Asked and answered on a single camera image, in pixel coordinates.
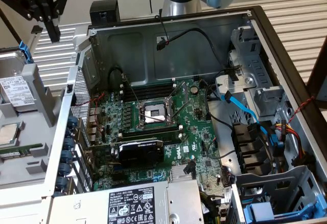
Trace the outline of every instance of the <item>motherboard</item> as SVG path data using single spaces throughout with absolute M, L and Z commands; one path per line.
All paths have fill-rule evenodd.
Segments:
M 144 96 L 146 90 L 140 94 L 136 88 L 104 93 L 91 109 L 88 134 L 93 145 L 88 152 L 97 168 L 94 190 L 166 181 L 172 167 L 194 162 L 192 174 L 200 188 L 207 194 L 221 194 L 220 161 L 207 155 L 207 150 L 215 157 L 219 152 L 218 142 L 207 148 L 215 139 L 215 132 L 206 113 L 205 90 L 200 81 L 178 80 L 157 85 L 155 91 L 164 97 L 153 98 L 155 92 Z M 139 150 L 149 142 L 160 152 Z M 124 161 L 118 155 L 136 160 Z M 147 158 L 153 162 L 144 162 Z

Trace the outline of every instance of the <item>black box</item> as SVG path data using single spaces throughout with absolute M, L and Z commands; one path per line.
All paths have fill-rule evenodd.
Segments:
M 94 1 L 90 8 L 93 26 L 120 22 L 118 0 Z

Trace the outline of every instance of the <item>power supply label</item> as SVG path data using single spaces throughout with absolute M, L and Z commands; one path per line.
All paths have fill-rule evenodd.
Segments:
M 0 84 L 14 107 L 34 104 L 33 95 L 22 76 L 2 78 Z
M 154 187 L 110 193 L 108 224 L 155 224 Z

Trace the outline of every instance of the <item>circuit board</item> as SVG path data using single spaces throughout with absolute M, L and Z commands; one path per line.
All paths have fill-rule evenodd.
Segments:
M 207 194 L 221 194 L 223 186 L 217 184 L 217 175 L 220 174 L 220 161 L 212 160 L 207 157 L 203 145 L 207 147 L 215 138 L 215 133 L 211 118 L 206 116 L 204 103 L 204 89 L 199 86 L 199 81 L 193 79 L 178 80 L 175 86 L 181 87 L 176 90 L 172 97 L 173 112 L 184 107 L 176 116 L 176 124 L 171 126 L 183 126 L 183 133 L 178 132 L 158 133 L 151 136 L 143 136 L 139 139 L 157 139 L 169 143 L 164 146 L 165 158 L 161 163 L 155 166 L 146 166 L 142 168 L 123 168 L 119 164 L 106 163 L 106 151 L 118 142 L 120 132 L 124 134 L 133 133 L 137 130 L 139 124 L 138 102 L 121 102 L 118 93 L 105 94 L 102 103 L 98 104 L 103 112 L 101 124 L 106 128 L 108 125 L 110 131 L 102 138 L 95 136 L 95 145 L 91 147 L 97 158 L 99 179 L 94 183 L 94 190 L 105 190 L 112 187 L 125 186 L 134 183 L 146 183 L 165 181 L 170 175 L 171 168 L 178 165 L 186 165 L 190 160 L 196 162 L 196 179 L 199 186 Z M 196 87 L 198 93 L 191 94 L 191 88 Z M 162 99 L 153 99 L 151 102 L 157 102 Z M 160 123 L 151 124 L 150 129 L 158 127 Z M 219 156 L 215 146 L 209 149 L 209 153 Z

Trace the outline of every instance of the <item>green motherboard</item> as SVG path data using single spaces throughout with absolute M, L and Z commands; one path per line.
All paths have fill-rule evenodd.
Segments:
M 172 96 L 172 112 L 178 114 L 169 125 L 153 123 L 145 128 L 139 128 L 139 102 L 144 100 L 122 102 L 119 93 L 105 93 L 104 98 L 97 104 L 102 110 L 98 121 L 104 129 L 108 128 L 105 136 L 94 136 L 92 150 L 98 168 L 98 180 L 94 183 L 94 190 L 105 190 L 128 184 L 166 181 L 173 166 L 185 165 L 190 160 L 196 163 L 196 179 L 199 186 L 207 194 L 220 194 L 223 186 L 217 184 L 220 174 L 220 161 L 210 159 L 203 146 L 208 147 L 215 138 L 211 118 L 206 116 L 204 103 L 204 89 L 199 81 L 193 79 L 175 81 L 176 91 Z M 159 104 L 162 98 L 151 99 L 151 105 Z M 170 128 L 171 132 L 157 132 L 150 135 L 130 137 L 141 130 L 156 128 Z M 164 161 L 154 166 L 124 168 L 119 163 L 111 161 L 110 150 L 125 140 L 156 139 L 164 141 Z M 212 146 L 211 155 L 219 156 L 218 149 Z

